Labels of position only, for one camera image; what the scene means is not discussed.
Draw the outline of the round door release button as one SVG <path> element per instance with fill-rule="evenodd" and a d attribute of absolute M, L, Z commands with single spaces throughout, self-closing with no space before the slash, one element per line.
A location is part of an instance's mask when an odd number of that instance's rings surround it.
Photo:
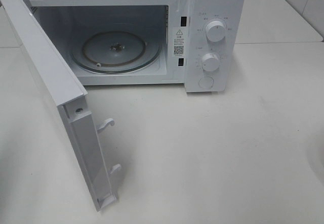
<path fill-rule="evenodd" d="M 205 76 L 199 80 L 198 85 L 203 89 L 211 89 L 214 85 L 214 79 L 212 77 Z"/>

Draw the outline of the white microwave oven body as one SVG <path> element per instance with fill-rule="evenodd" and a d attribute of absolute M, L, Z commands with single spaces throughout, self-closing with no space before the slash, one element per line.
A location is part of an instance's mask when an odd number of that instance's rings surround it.
<path fill-rule="evenodd" d="M 221 92 L 232 61 L 244 0 L 28 0 L 30 10 L 80 83 L 84 85 L 182 84 L 187 92 Z M 225 37 L 210 42 L 206 25 L 222 20 Z M 104 74 L 76 64 L 71 56 L 78 39 L 105 31 L 148 35 L 161 44 L 149 65 L 127 73 Z M 217 70 L 206 72 L 201 58 L 218 54 Z M 214 79 L 211 89 L 198 85 Z"/>

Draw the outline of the white microwave door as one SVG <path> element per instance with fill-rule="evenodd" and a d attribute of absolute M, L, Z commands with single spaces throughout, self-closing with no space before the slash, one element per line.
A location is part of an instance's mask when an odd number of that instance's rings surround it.
<path fill-rule="evenodd" d="M 28 0 L 1 0 L 36 86 L 53 117 L 64 126 L 97 211 L 118 199 L 112 179 L 120 164 L 106 166 L 98 134 L 114 120 L 96 125 L 87 91 L 44 32 Z"/>

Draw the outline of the white dial knob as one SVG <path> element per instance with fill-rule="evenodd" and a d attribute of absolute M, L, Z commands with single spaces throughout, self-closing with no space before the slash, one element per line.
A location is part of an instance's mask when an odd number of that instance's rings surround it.
<path fill-rule="evenodd" d="M 206 25 L 206 37 L 210 42 L 219 42 L 225 37 L 226 26 L 222 20 L 213 20 Z"/>
<path fill-rule="evenodd" d="M 214 53 L 208 53 L 202 56 L 201 65 L 202 69 L 206 72 L 213 72 L 220 66 L 220 56 Z"/>

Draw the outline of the glass microwave turntable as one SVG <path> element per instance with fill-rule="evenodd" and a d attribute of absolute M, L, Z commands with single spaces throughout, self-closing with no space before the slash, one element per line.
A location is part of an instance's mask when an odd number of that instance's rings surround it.
<path fill-rule="evenodd" d="M 148 35 L 128 31 L 105 31 L 74 42 L 71 56 L 79 66 L 97 73 L 132 72 L 151 64 L 161 44 Z"/>

